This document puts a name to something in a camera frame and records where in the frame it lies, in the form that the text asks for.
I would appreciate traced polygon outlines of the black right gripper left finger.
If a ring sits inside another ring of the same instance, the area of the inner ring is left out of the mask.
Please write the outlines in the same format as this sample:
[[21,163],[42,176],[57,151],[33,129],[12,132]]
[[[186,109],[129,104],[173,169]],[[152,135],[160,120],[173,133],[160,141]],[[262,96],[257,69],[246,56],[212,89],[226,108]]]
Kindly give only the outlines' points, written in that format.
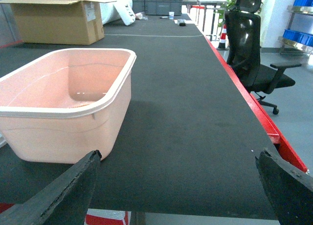
[[32,198],[0,215],[2,225],[83,225],[93,197],[101,153],[86,154]]

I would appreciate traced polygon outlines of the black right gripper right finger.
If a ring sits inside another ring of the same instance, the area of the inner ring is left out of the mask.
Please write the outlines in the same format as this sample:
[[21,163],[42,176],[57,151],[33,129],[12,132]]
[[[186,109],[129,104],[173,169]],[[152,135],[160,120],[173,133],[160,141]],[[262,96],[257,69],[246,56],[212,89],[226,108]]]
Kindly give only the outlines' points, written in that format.
[[313,178],[265,148],[255,159],[260,180],[281,225],[313,223]]

